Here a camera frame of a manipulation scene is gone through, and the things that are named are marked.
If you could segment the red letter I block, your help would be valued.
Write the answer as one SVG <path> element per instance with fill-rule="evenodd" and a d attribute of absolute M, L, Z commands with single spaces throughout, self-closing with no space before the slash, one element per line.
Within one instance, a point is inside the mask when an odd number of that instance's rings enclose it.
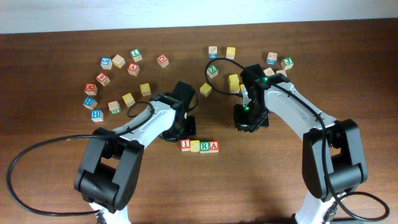
<path fill-rule="evenodd" d="M 186 151 L 191 151 L 191 143 L 189 139 L 181 139 L 180 140 L 180 148 L 181 151 L 186 152 Z"/>

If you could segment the yellow letter C block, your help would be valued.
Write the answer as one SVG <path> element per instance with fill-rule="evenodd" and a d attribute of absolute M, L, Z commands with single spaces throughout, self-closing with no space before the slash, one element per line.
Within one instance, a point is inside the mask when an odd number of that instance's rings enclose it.
<path fill-rule="evenodd" d="M 200 141 L 199 140 L 191 140 L 190 141 L 190 151 L 191 152 L 200 152 Z"/>

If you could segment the green letter R block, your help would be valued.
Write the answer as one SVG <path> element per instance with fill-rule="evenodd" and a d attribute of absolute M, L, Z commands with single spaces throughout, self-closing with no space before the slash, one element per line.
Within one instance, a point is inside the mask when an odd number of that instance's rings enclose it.
<path fill-rule="evenodd" d="M 201 141 L 200 142 L 200 153 L 206 154 L 210 152 L 210 143 L 208 141 Z"/>

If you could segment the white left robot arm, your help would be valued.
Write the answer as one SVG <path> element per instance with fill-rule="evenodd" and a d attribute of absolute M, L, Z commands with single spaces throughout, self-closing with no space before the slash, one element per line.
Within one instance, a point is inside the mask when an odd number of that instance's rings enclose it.
<path fill-rule="evenodd" d="M 93 132 L 78 168 L 75 190 L 90 204 L 98 223 L 129 223 L 127 205 L 136 189 L 144 149 L 156 138 L 167 142 L 195 135 L 189 104 L 194 88 L 179 81 L 172 92 L 159 93 L 132 120 L 108 131 Z"/>

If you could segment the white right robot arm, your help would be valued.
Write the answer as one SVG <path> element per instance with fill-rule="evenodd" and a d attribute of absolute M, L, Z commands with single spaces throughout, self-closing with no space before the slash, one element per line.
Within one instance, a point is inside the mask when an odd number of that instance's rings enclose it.
<path fill-rule="evenodd" d="M 269 77 L 260 65 L 246 67 L 243 103 L 234 106 L 235 127 L 254 132 L 269 125 L 275 113 L 303 142 L 302 176 L 308 192 L 290 223 L 328 223 L 335 199 L 326 185 L 328 177 L 339 197 L 347 196 L 368 179 L 361 133 L 352 119 L 338 121 L 304 98 L 281 74 Z"/>

